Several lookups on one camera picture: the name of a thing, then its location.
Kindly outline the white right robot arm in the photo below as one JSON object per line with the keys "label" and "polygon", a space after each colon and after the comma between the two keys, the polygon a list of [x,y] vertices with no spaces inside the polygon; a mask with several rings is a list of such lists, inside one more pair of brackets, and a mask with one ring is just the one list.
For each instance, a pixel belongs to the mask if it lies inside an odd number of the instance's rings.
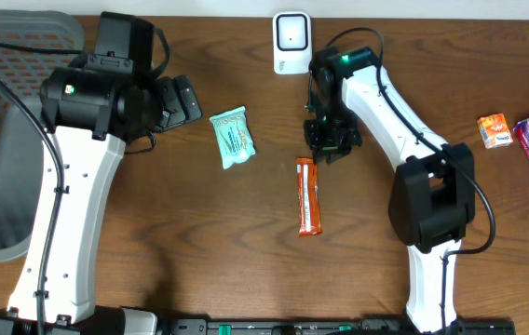
{"label": "white right robot arm", "polygon": [[467,179],[474,161],[465,144],[450,145],[429,129],[390,83],[369,47],[317,51],[309,64],[315,117],[305,121],[305,141],[316,162],[332,163],[363,143],[362,123],[394,170],[388,217],[409,259],[406,314],[414,331],[437,334],[456,320],[454,265],[445,254],[462,247],[475,217],[475,192]]}

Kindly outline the red Top chocolate bar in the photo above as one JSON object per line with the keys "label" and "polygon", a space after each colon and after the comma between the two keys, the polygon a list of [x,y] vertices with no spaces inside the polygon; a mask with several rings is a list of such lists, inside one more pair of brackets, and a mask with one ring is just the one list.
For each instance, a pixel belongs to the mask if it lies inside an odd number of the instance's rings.
{"label": "red Top chocolate bar", "polygon": [[296,170],[300,205],[299,235],[320,235],[322,228],[318,199],[318,167],[312,158],[298,157]]}

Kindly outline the teal snack wrapper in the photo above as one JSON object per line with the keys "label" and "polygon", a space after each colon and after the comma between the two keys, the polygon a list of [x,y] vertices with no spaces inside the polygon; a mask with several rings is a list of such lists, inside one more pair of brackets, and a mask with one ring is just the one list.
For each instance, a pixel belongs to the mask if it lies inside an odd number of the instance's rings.
{"label": "teal snack wrapper", "polygon": [[244,106],[210,118],[220,150],[223,169],[248,161],[256,154]]}

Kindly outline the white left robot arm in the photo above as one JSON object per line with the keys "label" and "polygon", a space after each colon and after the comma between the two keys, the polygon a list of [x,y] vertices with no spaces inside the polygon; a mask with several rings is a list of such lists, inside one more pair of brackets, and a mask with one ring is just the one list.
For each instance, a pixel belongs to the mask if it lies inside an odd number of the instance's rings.
{"label": "white left robot arm", "polygon": [[127,145],[197,120],[186,75],[60,68],[40,92],[44,163],[28,254],[0,334],[165,334],[157,313],[96,303],[95,267],[111,184]]}

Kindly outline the small orange juice box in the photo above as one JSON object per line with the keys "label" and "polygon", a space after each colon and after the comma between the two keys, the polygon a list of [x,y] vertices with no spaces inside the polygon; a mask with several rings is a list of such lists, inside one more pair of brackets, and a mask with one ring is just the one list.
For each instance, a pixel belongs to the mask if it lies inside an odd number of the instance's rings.
{"label": "small orange juice box", "polygon": [[494,149],[513,143],[509,126],[503,114],[491,114],[477,120],[484,147]]}

